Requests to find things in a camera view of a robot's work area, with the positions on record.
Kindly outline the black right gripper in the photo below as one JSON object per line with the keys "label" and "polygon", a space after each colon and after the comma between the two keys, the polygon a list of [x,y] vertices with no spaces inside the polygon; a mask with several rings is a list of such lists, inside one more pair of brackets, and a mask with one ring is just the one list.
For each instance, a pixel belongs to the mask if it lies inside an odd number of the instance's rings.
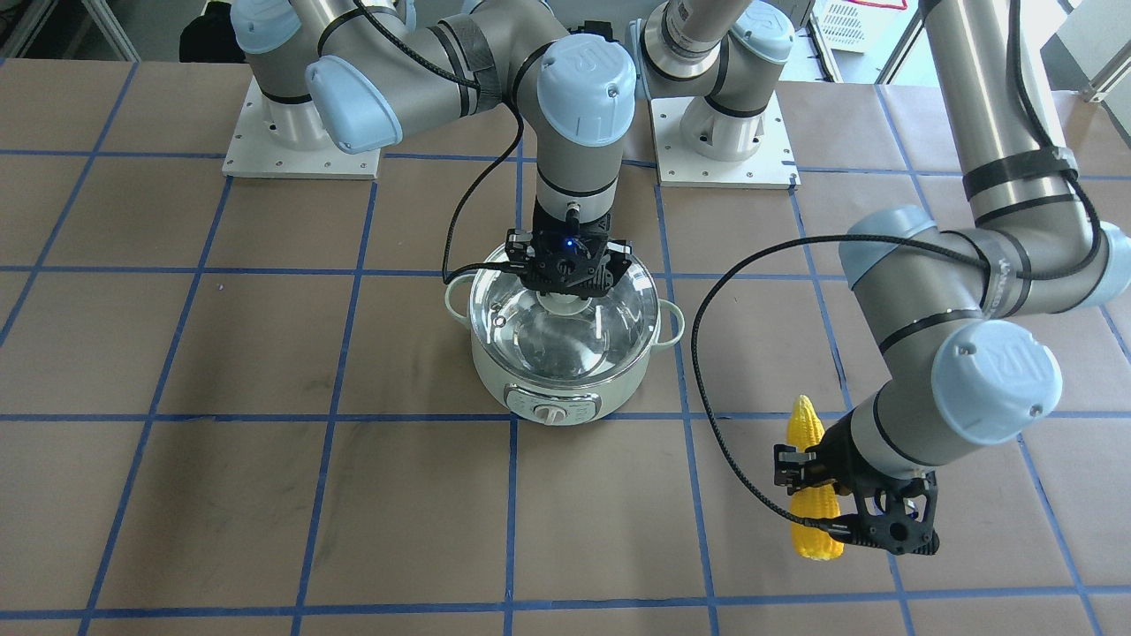
{"label": "black right gripper", "polygon": [[611,212],[582,223],[576,213],[556,220],[536,207],[533,232],[506,233],[506,273],[533,292],[607,295],[633,265],[633,242],[610,240],[610,230]]}

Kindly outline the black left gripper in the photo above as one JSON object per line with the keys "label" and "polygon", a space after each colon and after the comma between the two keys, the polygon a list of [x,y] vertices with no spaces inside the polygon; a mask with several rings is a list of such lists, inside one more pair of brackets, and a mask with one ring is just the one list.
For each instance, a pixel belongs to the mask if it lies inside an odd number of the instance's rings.
{"label": "black left gripper", "polygon": [[887,550],[893,555],[932,556],[938,551],[936,474],[909,480],[880,473],[855,448],[848,424],[834,424],[815,452],[791,444],[774,446],[774,483],[788,491],[835,483],[852,495],[857,512],[815,526],[792,524],[794,547],[831,547],[835,541]]}

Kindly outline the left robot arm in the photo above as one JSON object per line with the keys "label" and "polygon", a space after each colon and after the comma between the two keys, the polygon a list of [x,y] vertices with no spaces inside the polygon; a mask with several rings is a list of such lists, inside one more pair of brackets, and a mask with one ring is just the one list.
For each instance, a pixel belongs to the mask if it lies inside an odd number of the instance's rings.
{"label": "left robot arm", "polygon": [[1103,306],[1128,287],[1128,237],[1080,184],[1019,1],[921,1],[974,225],[917,206],[873,213],[838,246],[890,379],[803,450],[774,450],[788,495],[832,487],[853,514],[784,510],[796,528],[893,555],[936,552],[936,469],[1005,442],[1057,407],[1057,358],[1015,315]]}

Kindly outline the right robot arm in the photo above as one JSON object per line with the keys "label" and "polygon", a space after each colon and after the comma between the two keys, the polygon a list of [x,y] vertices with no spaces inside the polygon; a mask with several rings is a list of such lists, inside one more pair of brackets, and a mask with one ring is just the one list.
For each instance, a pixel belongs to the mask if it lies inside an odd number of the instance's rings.
{"label": "right robot arm", "polygon": [[544,1],[474,1],[415,29],[407,1],[234,1],[230,22],[280,148],[337,157],[391,148],[504,105],[538,139],[529,232],[506,260],[532,291],[599,298],[629,269],[611,238],[637,65],[566,31]]}

